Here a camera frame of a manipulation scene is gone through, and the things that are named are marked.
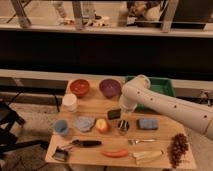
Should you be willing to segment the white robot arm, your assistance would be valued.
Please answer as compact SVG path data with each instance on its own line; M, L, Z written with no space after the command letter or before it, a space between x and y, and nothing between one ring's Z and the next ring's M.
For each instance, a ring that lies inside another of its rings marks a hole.
M150 86L151 81L145 75L126 82L119 99L121 110L133 112L138 104L143 104L213 140L213 108L156 93Z

